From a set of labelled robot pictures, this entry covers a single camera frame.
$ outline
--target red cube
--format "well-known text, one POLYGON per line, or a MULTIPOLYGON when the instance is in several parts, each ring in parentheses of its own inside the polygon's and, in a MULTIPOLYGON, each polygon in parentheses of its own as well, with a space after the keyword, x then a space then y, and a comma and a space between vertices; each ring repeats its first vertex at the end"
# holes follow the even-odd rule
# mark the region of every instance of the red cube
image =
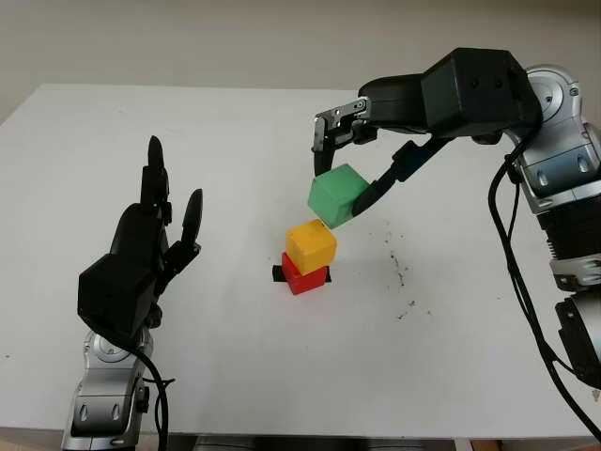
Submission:
POLYGON ((326 283, 328 267, 323 266, 318 270, 301 275, 299 270, 286 252, 282 252, 282 272, 292 294, 300 294, 313 288, 321 287, 326 283))

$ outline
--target yellow cube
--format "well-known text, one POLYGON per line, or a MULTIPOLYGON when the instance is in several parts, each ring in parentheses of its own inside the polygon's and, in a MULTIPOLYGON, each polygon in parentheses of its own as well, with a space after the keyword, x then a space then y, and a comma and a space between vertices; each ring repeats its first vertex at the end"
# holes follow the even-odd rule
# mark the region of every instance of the yellow cube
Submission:
POLYGON ((315 219, 285 234, 285 252, 301 275, 327 266, 336 254, 336 238, 324 224, 315 219))

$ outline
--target white table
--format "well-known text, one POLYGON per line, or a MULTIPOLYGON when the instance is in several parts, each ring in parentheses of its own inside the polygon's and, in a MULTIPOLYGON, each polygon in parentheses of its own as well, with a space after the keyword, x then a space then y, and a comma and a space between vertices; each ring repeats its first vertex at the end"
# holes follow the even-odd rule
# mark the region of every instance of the white table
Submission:
MULTIPOLYGON (((406 437, 585 435, 552 386, 505 272, 485 194, 508 140, 458 140, 335 229, 332 283, 271 282, 285 232, 314 219, 313 115, 350 91, 42 86, 0 127, 0 427, 61 429, 82 376, 77 277, 163 143, 178 238, 205 190, 198 258, 161 298, 154 360, 174 432, 406 437), (397 268, 394 255, 399 262, 397 268)), ((367 179, 406 136, 338 152, 367 179)), ((509 202, 512 188, 501 199, 509 202)), ((563 354, 545 236, 522 202, 516 249, 563 354)), ((589 387, 567 378, 601 422, 589 387)), ((145 430, 152 430, 146 415, 145 430)))

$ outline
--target floor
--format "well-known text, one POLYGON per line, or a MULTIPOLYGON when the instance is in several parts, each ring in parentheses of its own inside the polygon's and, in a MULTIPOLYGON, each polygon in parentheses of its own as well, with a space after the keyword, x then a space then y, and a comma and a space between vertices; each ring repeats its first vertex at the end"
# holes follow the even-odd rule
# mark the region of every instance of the floor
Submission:
MULTIPOLYGON (((581 439, 565 439, 565 440, 512 440, 512 441, 504 441, 496 442, 496 441, 474 441, 471 442, 468 440, 460 440, 455 441, 455 446, 453 446, 452 441, 432 441, 430 445, 425 447, 396 447, 394 446, 394 450, 402 449, 421 449, 421 450, 430 450, 430 451, 442 451, 448 450, 450 448, 454 448, 460 451, 601 451, 601 445, 599 446, 582 446, 581 443, 584 441, 581 439), (450 443, 451 446, 440 446, 436 445, 436 443, 450 443)), ((214 450, 216 449, 211 446, 214 440, 207 439, 199 439, 197 441, 197 445, 194 448, 194 451, 204 451, 204 450, 214 450)), ((370 449, 382 449, 378 447, 379 445, 383 445, 384 443, 375 443, 373 442, 375 447, 371 447, 370 449)), ((154 451, 157 449, 158 440, 154 435, 145 435, 140 439, 140 443, 136 446, 136 451, 154 451)), ((177 451, 178 446, 170 446, 171 451, 177 451)), ((393 451, 393 449, 388 445, 385 446, 386 451, 393 451)), ((0 440, 0 451, 40 451, 37 448, 28 447, 21 444, 9 443, 0 440)))

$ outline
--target cube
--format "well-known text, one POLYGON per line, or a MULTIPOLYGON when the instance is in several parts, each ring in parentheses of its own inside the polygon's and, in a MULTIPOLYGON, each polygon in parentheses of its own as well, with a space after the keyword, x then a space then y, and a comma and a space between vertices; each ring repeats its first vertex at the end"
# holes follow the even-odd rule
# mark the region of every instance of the cube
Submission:
POLYGON ((285 235, 285 252, 300 275, 306 275, 333 262, 336 238, 321 221, 315 219, 288 230, 285 235))
POLYGON ((282 272, 292 294, 297 295, 326 283, 328 267, 324 266, 302 275, 286 252, 282 252, 282 272))
POLYGON ((335 228, 353 217, 353 202, 368 186, 352 167, 343 164, 314 178, 307 204, 329 228, 335 228))

